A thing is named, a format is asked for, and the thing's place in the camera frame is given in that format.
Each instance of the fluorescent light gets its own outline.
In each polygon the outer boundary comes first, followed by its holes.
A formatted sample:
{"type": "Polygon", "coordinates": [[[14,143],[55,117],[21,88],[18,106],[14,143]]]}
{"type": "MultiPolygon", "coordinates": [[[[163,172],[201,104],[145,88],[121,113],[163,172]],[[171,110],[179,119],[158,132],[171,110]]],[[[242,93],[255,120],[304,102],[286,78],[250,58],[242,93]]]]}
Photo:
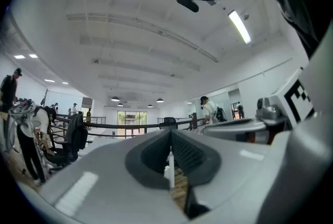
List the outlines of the fluorescent light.
{"type": "Polygon", "coordinates": [[[251,42],[250,35],[247,29],[245,28],[243,21],[240,19],[239,15],[237,14],[237,12],[234,10],[231,11],[231,13],[229,13],[229,17],[232,20],[232,22],[235,24],[240,35],[243,37],[245,43],[246,44],[250,43],[251,42]]]}

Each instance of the black railing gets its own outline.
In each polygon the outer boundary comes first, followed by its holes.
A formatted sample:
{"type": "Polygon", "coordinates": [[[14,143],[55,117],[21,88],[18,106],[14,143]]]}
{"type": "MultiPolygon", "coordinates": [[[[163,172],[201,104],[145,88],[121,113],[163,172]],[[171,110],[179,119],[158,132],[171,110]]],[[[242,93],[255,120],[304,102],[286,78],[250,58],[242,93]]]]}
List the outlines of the black railing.
{"type": "MultiPolygon", "coordinates": [[[[62,114],[58,114],[58,117],[62,117],[62,118],[67,118],[67,119],[71,119],[71,115],[62,115],[62,114]]],[[[106,117],[83,117],[83,121],[86,123],[94,123],[94,124],[105,124],[106,123],[106,117]]]]}
{"type": "MultiPolygon", "coordinates": [[[[176,122],[178,122],[181,119],[188,119],[188,118],[174,118],[174,119],[176,120],[176,122]]],[[[160,123],[164,123],[164,118],[157,118],[157,124],[160,124],[160,123]]]]}
{"type": "MultiPolygon", "coordinates": [[[[53,134],[55,133],[60,133],[62,132],[63,135],[60,137],[65,136],[65,133],[67,131],[66,129],[66,123],[70,122],[70,118],[64,118],[62,116],[65,115],[58,115],[57,116],[57,121],[58,122],[62,122],[62,127],[61,125],[57,125],[57,126],[52,126],[54,128],[59,129],[59,131],[55,131],[53,132],[53,134]]],[[[92,135],[92,136],[102,136],[102,137],[111,137],[111,138],[133,138],[136,137],[136,135],[134,135],[134,130],[140,130],[143,129],[144,133],[147,133],[147,129],[149,128],[164,128],[164,127],[168,127],[168,126],[174,126],[176,125],[183,125],[183,124],[189,124],[189,127],[184,129],[184,130],[192,130],[192,129],[196,129],[197,127],[199,127],[200,125],[198,125],[198,121],[203,120],[203,119],[197,119],[196,115],[193,115],[193,118],[191,120],[186,120],[186,121],[178,121],[176,123],[172,123],[172,122],[166,122],[166,123],[158,123],[158,124],[149,124],[149,125],[109,125],[109,124],[99,124],[99,123],[91,123],[91,122],[86,122],[85,125],[86,127],[90,127],[90,128],[104,128],[104,129],[125,129],[125,130],[131,130],[131,135],[127,135],[125,132],[125,135],[105,135],[105,134],[95,134],[95,133],[88,133],[88,135],[92,135]]]]}

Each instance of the cap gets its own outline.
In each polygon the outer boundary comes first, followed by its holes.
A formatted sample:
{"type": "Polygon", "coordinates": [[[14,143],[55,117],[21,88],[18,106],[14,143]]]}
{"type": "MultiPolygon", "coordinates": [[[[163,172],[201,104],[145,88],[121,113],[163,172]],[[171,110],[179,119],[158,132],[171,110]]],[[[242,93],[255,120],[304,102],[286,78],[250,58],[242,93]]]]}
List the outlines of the cap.
{"type": "Polygon", "coordinates": [[[22,76],[22,70],[20,68],[17,68],[15,71],[14,71],[14,74],[18,74],[20,76],[22,76]]]}

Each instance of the black rubber cushion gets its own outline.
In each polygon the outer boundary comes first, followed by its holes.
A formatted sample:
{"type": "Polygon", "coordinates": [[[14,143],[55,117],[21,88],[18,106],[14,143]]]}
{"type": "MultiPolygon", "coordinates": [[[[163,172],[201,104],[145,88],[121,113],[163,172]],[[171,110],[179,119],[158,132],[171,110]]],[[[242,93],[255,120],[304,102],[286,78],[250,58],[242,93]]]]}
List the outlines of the black rubber cushion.
{"type": "Polygon", "coordinates": [[[172,153],[190,186],[209,183],[221,166],[219,153],[177,130],[171,131],[172,153]]]}
{"type": "Polygon", "coordinates": [[[170,131],[164,130],[128,152],[125,158],[126,169],[143,186],[168,190],[169,181],[163,173],[169,152],[170,131]]]}

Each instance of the man in white shirt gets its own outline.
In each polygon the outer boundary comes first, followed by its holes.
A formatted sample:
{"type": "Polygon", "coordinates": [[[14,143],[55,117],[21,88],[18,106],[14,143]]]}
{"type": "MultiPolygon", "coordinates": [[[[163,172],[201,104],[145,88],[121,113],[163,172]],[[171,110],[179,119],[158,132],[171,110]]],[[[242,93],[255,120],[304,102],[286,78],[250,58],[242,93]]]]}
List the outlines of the man in white shirt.
{"type": "Polygon", "coordinates": [[[203,120],[203,124],[206,124],[209,121],[209,124],[216,124],[218,120],[216,118],[217,113],[217,105],[208,99],[208,97],[203,96],[200,98],[201,105],[203,106],[203,114],[205,119],[203,120]]]}
{"type": "Polygon", "coordinates": [[[59,107],[58,107],[58,103],[55,103],[55,104],[54,104],[54,107],[55,107],[56,113],[58,113],[58,109],[59,109],[59,107]]]}
{"type": "Polygon", "coordinates": [[[17,137],[20,142],[24,162],[36,185],[45,183],[45,176],[33,137],[38,137],[37,133],[42,132],[46,152],[54,155],[54,153],[48,148],[47,133],[51,122],[56,116],[57,114],[52,108],[47,106],[44,108],[37,108],[35,112],[28,115],[27,119],[24,121],[25,125],[17,125],[17,137]],[[37,173],[35,172],[31,161],[35,165],[37,173]]]}
{"type": "Polygon", "coordinates": [[[76,103],[73,104],[73,107],[72,107],[72,116],[77,113],[76,105],[77,105],[76,103]]]}

